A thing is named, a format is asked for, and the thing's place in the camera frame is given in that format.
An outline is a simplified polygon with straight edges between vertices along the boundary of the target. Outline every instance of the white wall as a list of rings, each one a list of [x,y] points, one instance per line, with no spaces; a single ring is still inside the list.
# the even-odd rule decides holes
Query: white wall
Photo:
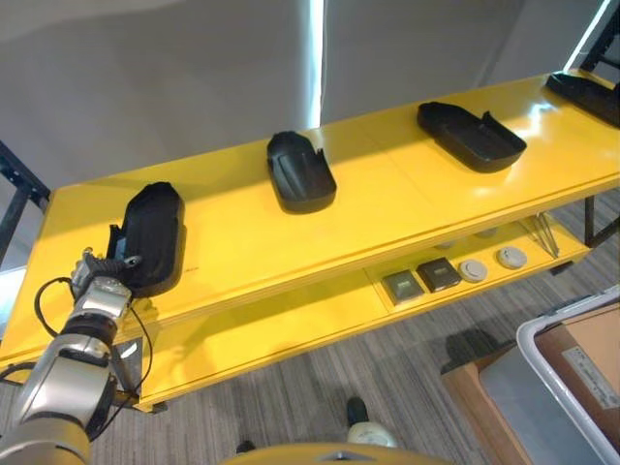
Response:
[[[601,0],[329,0],[324,121],[562,69]]]
[[[305,0],[3,0],[0,140],[53,189],[305,128],[308,14]],[[25,263],[31,216],[3,268]]]
[[[599,2],[328,0],[323,121],[561,68]],[[3,0],[0,140],[53,189],[303,129],[309,5]]]

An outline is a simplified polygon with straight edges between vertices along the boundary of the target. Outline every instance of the white container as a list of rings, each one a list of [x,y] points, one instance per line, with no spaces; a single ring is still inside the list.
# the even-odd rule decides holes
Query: white container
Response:
[[[534,464],[620,465],[620,455],[543,358],[534,336],[606,305],[620,286],[524,323],[516,347],[480,372],[480,381]]]

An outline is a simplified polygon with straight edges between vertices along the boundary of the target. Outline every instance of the lower shelf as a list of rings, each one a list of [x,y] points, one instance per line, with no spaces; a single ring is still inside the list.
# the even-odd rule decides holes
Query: lower shelf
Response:
[[[509,223],[489,238],[462,238],[448,250],[429,249],[372,268],[249,305],[166,327],[150,326],[153,366],[142,386],[138,408],[218,383],[274,361],[335,342],[352,334],[422,313],[448,302],[520,279],[585,256],[589,249],[548,217],[560,249],[553,258],[542,248],[531,219]],[[512,245],[528,257],[518,270],[495,259]],[[418,264],[446,257],[454,266],[467,259],[486,264],[481,283],[461,282],[447,290],[427,292],[411,302],[391,304],[381,278]]]

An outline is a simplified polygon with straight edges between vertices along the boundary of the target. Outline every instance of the yellow table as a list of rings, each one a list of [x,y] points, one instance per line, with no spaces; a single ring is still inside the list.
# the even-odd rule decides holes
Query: yellow table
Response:
[[[268,180],[266,140],[85,182],[53,193],[0,346],[0,366],[36,358],[49,337],[34,316],[42,283],[67,275],[85,246],[104,253],[108,225],[146,183],[168,180],[185,200],[183,273],[140,315],[153,334],[153,372],[139,408],[273,360],[384,325],[448,301],[574,260],[587,248],[553,224],[553,259],[521,223],[534,213],[617,186],[620,132],[542,89],[546,77],[440,99],[492,114],[528,143],[495,173],[471,171],[416,124],[418,104],[307,131],[323,147],[338,183],[329,208],[282,212]],[[531,229],[532,224],[525,220]],[[490,239],[473,233],[503,226]],[[448,251],[432,246],[468,237]],[[508,272],[494,259],[518,244],[527,266]],[[462,283],[393,307],[382,276],[447,255],[476,257],[489,279]],[[61,327],[72,307],[51,288],[44,312]],[[128,317],[118,340],[140,335]]]

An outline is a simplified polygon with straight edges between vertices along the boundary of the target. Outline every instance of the round white object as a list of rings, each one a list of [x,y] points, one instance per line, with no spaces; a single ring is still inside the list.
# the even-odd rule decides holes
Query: round white object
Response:
[[[502,266],[510,269],[519,269],[527,264],[527,256],[521,249],[508,246],[497,252],[497,260]]]
[[[488,274],[488,270],[486,266],[484,266],[484,263],[478,260],[466,260],[461,262],[458,266],[458,271],[461,273],[461,276],[463,276],[463,279],[470,283],[484,281]]]

